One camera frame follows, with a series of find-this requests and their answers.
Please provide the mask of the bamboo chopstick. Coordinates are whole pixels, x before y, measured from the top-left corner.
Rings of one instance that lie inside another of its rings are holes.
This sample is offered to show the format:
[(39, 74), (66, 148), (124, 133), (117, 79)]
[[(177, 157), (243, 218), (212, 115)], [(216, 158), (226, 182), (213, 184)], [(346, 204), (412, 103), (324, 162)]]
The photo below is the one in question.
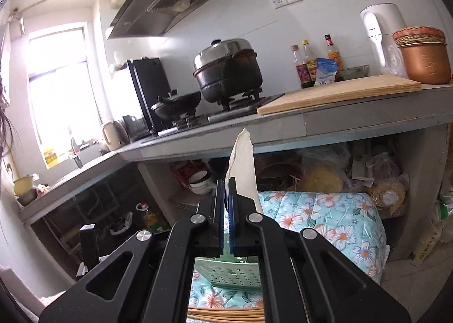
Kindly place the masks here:
[(264, 319), (260, 317), (217, 317), (217, 316), (203, 316), (203, 315), (188, 315), (189, 319), (203, 321), (203, 322), (214, 322), (214, 323), (265, 323)]
[(211, 308), (188, 308), (188, 315), (209, 315), (214, 317), (234, 318), (264, 318), (262, 308), (253, 309), (211, 309)]

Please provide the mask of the white rice paddle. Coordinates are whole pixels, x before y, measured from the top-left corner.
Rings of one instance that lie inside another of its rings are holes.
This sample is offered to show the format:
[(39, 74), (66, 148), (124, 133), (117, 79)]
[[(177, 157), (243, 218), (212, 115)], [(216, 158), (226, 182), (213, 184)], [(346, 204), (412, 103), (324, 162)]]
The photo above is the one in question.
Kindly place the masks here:
[(236, 181), (236, 193), (252, 199), (257, 212), (262, 214), (263, 210), (257, 190), (253, 144), (247, 129), (243, 129), (237, 135), (230, 154), (229, 166), (225, 176), (226, 195), (230, 194), (229, 182), (231, 178)]

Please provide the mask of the cooking oil bottle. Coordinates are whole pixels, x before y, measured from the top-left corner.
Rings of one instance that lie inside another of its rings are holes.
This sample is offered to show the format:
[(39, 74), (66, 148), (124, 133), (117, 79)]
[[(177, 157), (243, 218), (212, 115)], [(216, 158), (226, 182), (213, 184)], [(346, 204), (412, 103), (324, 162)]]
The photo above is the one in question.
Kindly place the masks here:
[(158, 216), (149, 210), (147, 203), (138, 203), (136, 211), (140, 214), (144, 228), (153, 234), (164, 232), (165, 225), (160, 221)]

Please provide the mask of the green plastic utensil holder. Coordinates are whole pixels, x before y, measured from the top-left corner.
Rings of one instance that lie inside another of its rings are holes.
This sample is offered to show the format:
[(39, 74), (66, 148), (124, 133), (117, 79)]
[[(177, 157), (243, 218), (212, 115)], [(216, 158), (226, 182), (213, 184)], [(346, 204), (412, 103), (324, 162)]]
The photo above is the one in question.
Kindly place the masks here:
[(194, 270), (212, 285), (241, 290), (261, 289), (260, 267), (242, 259), (234, 262), (212, 258), (196, 258)]

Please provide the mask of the floral turquoise quilt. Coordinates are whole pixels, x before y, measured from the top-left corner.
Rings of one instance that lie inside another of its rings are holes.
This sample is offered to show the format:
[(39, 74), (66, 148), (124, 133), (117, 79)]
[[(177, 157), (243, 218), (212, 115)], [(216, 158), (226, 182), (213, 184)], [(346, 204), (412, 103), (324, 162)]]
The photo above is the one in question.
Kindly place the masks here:
[[(380, 282), (389, 248), (377, 208), (364, 193), (313, 193), (266, 191), (259, 194), (264, 215), (287, 230), (313, 228), (368, 277)], [(230, 241), (224, 241), (223, 261), (242, 259), (257, 263), (255, 256), (235, 257)], [(261, 289), (241, 290), (212, 285), (193, 271), (189, 305), (194, 308), (259, 308)]]

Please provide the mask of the stack of white bowls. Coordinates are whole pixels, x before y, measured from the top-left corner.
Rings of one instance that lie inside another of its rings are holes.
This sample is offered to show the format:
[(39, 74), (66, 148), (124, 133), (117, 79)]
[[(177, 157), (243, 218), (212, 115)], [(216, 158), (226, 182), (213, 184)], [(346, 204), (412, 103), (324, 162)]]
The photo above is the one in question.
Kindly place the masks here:
[(211, 173), (206, 170), (196, 172), (188, 180), (188, 188), (196, 195), (207, 195), (215, 188)]

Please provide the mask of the cream kettle by window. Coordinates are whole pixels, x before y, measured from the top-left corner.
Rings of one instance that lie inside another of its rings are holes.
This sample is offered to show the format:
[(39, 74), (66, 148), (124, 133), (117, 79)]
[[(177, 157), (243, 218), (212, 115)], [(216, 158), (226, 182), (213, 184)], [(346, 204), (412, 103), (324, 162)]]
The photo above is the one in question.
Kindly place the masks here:
[(117, 129), (116, 122), (107, 122), (102, 127), (104, 141), (110, 151), (115, 151), (123, 145), (121, 133)]

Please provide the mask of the black wok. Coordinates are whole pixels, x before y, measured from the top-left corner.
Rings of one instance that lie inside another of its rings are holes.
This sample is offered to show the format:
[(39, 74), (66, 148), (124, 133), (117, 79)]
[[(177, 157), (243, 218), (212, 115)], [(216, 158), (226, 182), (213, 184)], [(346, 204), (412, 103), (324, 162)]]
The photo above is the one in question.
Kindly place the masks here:
[(168, 97), (158, 96), (157, 103), (151, 106), (151, 110), (161, 119), (176, 121), (185, 115), (195, 115), (200, 101), (200, 91), (178, 95), (175, 89), (170, 92)]

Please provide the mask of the gas stove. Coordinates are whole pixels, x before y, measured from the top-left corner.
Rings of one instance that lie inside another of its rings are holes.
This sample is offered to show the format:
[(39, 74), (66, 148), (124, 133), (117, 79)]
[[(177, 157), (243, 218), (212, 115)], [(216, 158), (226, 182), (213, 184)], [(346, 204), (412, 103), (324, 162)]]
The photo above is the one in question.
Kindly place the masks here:
[(156, 138), (174, 135), (180, 132), (187, 132), (195, 128), (254, 115), (257, 114), (257, 109), (259, 107), (283, 96), (283, 94), (278, 94), (274, 96), (262, 97), (260, 95), (261, 93), (261, 88), (253, 89), (243, 93), (240, 99), (228, 98), (224, 102), (218, 101), (217, 104), (221, 109), (204, 115), (199, 115), (196, 112), (195, 115), (185, 115), (176, 121), (167, 121), (157, 116), (161, 120), (163, 127), (161, 129), (157, 129), (155, 125), (151, 125), (151, 130), (146, 131), (140, 136), (140, 138)]

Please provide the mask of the dark sauce bottle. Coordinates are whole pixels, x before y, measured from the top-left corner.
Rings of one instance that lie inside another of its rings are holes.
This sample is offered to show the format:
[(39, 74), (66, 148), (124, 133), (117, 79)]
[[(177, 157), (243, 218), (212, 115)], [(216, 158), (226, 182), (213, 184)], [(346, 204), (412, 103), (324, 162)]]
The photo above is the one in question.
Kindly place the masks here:
[(298, 45), (292, 45), (291, 50), (294, 58), (294, 63), (296, 66), (296, 71), (300, 79), (300, 85), (303, 89), (310, 88), (312, 86), (312, 80), (309, 75), (307, 65), (305, 64), (305, 59), (302, 57), (300, 53), (300, 48)]

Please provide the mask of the blue white salt bag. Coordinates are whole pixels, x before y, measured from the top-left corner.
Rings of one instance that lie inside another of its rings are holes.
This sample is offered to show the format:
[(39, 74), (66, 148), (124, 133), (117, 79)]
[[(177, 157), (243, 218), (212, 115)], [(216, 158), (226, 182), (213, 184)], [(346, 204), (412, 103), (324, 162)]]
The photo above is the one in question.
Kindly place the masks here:
[(328, 85), (335, 82), (338, 72), (338, 63), (334, 59), (316, 59), (316, 81), (315, 86)]

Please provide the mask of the wooden cutting board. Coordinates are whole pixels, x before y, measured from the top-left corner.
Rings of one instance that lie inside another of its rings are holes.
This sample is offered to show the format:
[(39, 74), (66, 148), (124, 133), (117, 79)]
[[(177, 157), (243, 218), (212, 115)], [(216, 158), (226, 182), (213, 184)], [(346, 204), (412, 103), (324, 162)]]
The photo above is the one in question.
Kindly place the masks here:
[(257, 114), (270, 115), (295, 109), (305, 109), (315, 105), (419, 92), (421, 90), (422, 84), (420, 82), (393, 74), (369, 76), (288, 92), (259, 107)]

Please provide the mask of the yellow cap sauce bottle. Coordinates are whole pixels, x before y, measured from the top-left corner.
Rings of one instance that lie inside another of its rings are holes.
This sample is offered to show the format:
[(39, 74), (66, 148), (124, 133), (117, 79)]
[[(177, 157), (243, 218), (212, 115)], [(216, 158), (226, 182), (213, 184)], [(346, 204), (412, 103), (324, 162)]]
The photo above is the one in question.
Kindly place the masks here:
[(308, 40), (302, 41), (303, 53), (305, 57), (305, 64), (309, 70), (309, 75), (312, 83), (316, 82), (316, 73), (317, 73), (317, 57), (316, 54), (312, 51), (309, 45)]

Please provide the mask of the grey bowl on counter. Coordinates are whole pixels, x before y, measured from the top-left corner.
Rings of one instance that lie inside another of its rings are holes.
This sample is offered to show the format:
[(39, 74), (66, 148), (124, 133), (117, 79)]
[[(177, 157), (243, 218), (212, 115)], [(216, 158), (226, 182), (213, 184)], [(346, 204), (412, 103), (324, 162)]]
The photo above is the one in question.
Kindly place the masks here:
[(340, 71), (344, 80), (359, 79), (369, 75), (369, 65), (354, 66)]

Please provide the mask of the large black stock pot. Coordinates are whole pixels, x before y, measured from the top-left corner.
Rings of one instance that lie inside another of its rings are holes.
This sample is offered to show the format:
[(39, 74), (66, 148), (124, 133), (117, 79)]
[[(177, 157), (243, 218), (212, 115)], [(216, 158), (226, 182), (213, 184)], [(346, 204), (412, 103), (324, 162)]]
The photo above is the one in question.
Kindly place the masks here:
[(195, 56), (193, 66), (201, 94), (210, 103), (226, 105), (233, 96), (262, 92), (257, 53), (248, 40), (214, 40)]

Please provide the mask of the orange sauce bottle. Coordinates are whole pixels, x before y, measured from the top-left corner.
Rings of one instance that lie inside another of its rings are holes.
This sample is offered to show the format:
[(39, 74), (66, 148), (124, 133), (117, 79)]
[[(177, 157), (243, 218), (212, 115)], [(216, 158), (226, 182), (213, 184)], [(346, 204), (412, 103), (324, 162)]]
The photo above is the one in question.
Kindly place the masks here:
[(344, 66), (343, 66), (342, 56), (341, 56), (338, 48), (336, 47), (336, 45), (333, 43), (332, 37), (329, 34), (326, 34), (326, 35), (324, 35), (324, 38), (325, 38), (326, 45), (327, 45), (327, 56), (329, 59), (333, 59), (334, 61), (336, 61), (337, 66), (338, 66), (338, 70), (337, 70), (337, 74), (336, 74), (336, 81), (337, 82), (343, 81), (344, 78), (342, 75), (342, 71), (344, 70)]

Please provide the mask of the copper pot with baskets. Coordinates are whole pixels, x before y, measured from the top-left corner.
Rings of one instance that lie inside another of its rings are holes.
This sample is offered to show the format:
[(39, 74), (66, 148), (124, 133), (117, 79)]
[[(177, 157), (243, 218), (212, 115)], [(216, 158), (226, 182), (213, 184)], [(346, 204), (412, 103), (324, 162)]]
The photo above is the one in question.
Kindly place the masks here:
[(444, 85), (452, 80), (446, 37), (434, 27), (414, 26), (392, 35), (401, 51), (407, 76), (422, 84)]

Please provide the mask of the white electric kettle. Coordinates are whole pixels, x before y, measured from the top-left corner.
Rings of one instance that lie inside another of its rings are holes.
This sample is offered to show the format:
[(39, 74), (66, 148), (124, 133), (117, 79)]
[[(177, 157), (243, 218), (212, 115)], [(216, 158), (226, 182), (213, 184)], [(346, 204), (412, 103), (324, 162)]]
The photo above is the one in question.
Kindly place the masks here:
[(406, 28), (398, 6), (392, 3), (371, 5), (361, 11), (360, 17), (380, 73), (407, 78), (401, 51), (392, 36)]

